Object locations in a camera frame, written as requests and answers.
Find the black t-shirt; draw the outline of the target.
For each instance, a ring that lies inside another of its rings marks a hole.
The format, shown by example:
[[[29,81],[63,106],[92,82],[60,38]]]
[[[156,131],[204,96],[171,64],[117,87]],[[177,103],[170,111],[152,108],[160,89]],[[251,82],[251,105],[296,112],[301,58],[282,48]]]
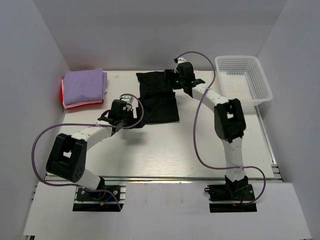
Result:
[[[166,124],[180,121],[176,93],[165,81],[163,71],[138,72],[139,100],[144,109],[145,124]]]

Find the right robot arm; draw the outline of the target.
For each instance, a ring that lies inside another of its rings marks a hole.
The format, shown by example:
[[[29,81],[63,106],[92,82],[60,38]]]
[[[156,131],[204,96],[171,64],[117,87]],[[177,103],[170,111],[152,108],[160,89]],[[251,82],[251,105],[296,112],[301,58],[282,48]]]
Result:
[[[222,141],[226,167],[226,195],[236,200],[244,193],[248,185],[248,177],[243,168],[242,142],[246,121],[241,102],[227,99],[205,85],[205,81],[197,79],[193,65],[180,57],[175,60],[174,69],[164,71],[164,79],[172,89],[182,89],[191,98],[198,100],[214,114],[214,130]]]

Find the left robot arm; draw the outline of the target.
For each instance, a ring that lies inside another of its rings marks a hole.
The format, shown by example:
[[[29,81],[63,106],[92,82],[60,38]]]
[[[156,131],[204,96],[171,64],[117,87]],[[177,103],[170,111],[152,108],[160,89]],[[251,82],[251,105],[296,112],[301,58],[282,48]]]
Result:
[[[105,196],[106,187],[102,177],[86,169],[87,151],[104,139],[110,138],[121,129],[136,128],[144,110],[141,105],[136,108],[136,117],[129,96],[116,99],[111,109],[106,110],[93,125],[73,133],[60,133],[53,144],[46,171],[78,186],[88,189],[94,199]]]

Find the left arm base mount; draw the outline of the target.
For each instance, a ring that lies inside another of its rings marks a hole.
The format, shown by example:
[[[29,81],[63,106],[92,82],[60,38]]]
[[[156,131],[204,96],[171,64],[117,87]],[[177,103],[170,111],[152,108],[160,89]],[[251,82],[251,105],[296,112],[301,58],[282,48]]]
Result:
[[[106,181],[104,189],[108,192],[90,192],[78,187],[74,196],[73,212],[119,213],[125,204],[126,184]]]

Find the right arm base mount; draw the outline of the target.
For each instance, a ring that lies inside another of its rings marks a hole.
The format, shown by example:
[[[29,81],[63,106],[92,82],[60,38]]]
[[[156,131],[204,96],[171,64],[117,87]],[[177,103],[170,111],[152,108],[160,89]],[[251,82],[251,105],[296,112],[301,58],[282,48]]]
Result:
[[[213,184],[204,188],[209,197],[210,213],[254,213],[256,203],[248,204],[255,199],[251,184],[235,193],[227,189],[226,184]]]

